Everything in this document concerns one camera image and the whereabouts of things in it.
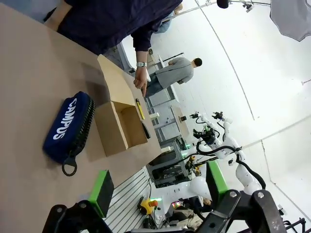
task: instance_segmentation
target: gray shirt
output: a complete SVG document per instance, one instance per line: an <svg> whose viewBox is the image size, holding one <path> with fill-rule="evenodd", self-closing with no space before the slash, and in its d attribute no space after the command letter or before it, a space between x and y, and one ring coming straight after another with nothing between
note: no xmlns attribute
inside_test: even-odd
<svg viewBox="0 0 311 233"><path fill-rule="evenodd" d="M172 64L155 72L163 89L178 81L186 83L193 77L193 67L186 58L175 58L172 60Z"/></svg>

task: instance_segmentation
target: blue pencil case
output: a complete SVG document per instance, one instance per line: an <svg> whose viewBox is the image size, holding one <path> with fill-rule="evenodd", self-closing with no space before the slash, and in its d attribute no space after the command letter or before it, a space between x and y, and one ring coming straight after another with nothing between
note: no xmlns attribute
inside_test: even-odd
<svg viewBox="0 0 311 233"><path fill-rule="evenodd" d="M77 171L75 157L86 144L94 111L94 101L82 91L65 99L44 141L44 152L62 165L66 176L73 176ZM67 173L65 165L74 167L73 172Z"/></svg>

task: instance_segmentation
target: yellow pen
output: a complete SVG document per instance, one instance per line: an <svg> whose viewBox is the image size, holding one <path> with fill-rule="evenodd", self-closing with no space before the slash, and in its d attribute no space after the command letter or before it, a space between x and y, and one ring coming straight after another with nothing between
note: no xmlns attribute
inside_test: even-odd
<svg viewBox="0 0 311 233"><path fill-rule="evenodd" d="M136 104L137 104L137 107L138 107L138 109L139 109L139 112L140 112L141 118L144 120L144 119L145 119L145 116L144 116L144 113L142 112L142 108L141 108L141 105L140 105L139 99L136 99Z"/></svg>

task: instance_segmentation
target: box on table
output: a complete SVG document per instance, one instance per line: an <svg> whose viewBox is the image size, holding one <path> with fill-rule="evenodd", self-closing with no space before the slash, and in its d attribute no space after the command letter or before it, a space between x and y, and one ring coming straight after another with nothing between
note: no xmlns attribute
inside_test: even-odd
<svg viewBox="0 0 311 233"><path fill-rule="evenodd" d="M95 121L106 155L147 142L136 102L125 79L128 75L103 55L98 62L110 94L110 102L98 106Z"/></svg>

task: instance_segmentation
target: man in gray shirt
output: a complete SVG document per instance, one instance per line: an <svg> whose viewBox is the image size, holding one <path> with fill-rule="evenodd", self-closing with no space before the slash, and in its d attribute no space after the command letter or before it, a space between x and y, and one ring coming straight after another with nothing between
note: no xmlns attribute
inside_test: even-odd
<svg viewBox="0 0 311 233"><path fill-rule="evenodd" d="M200 58L192 62L184 57L169 61L169 65L150 75L151 81L147 84L146 98L169 87L173 83L183 84L193 77L193 68L202 65Z"/></svg>

